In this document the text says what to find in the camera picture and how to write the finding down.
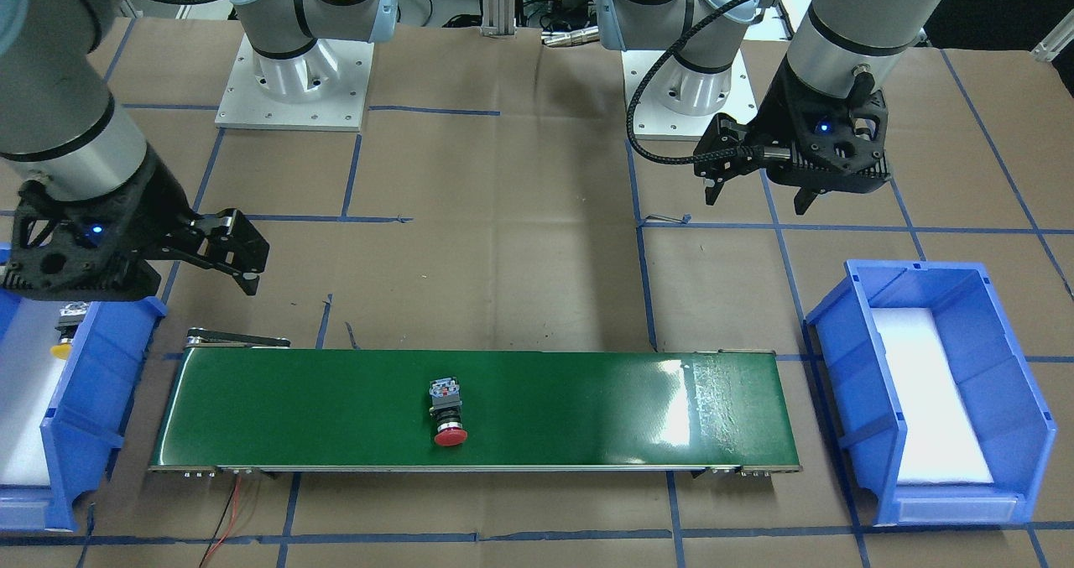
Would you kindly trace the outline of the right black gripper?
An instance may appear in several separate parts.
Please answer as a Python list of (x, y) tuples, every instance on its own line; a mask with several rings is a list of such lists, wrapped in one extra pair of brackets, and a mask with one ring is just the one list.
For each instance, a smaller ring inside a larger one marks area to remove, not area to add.
[(64, 202), (42, 183), (19, 187), (3, 289), (24, 298), (135, 301), (158, 292), (153, 261), (222, 271), (248, 296), (268, 261), (268, 241), (244, 213), (193, 212), (182, 186), (149, 150), (110, 194)]

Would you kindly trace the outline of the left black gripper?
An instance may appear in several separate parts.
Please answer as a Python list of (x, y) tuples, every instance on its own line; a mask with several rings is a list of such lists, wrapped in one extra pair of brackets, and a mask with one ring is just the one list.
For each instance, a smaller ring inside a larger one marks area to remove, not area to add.
[(852, 70), (850, 90), (822, 94), (782, 62), (756, 116), (738, 123), (719, 113), (694, 155), (694, 173), (703, 178), (703, 200), (713, 206), (725, 183), (764, 170), (777, 185), (798, 187), (796, 216), (804, 216), (828, 192), (866, 194), (890, 181), (884, 155), (889, 112), (875, 89), (870, 67)]

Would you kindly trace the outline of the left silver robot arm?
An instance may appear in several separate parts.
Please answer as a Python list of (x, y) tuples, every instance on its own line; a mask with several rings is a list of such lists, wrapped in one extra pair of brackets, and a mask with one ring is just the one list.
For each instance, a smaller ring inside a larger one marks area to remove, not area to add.
[[(761, 1), (596, 0), (603, 47), (661, 52), (626, 104), (633, 150), (693, 166), (710, 205), (725, 183), (757, 170), (797, 189), (797, 215), (829, 192), (867, 194), (889, 183), (882, 86), (942, 0), (811, 0), (755, 116), (740, 123), (720, 108)], [(642, 147), (634, 120), (645, 96), (709, 118), (691, 155)]]

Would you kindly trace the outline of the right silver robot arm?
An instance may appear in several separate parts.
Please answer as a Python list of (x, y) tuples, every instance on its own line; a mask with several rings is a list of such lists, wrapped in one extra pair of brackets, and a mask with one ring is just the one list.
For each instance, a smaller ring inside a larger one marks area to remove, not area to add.
[[(3, 162), (19, 204), (3, 289), (32, 300), (156, 294), (153, 261), (222, 271), (258, 289), (268, 241), (237, 209), (200, 215), (86, 59), (124, 0), (3, 0)], [(373, 44), (398, 0), (229, 0), (245, 40), (220, 102), (224, 128), (357, 131)]]

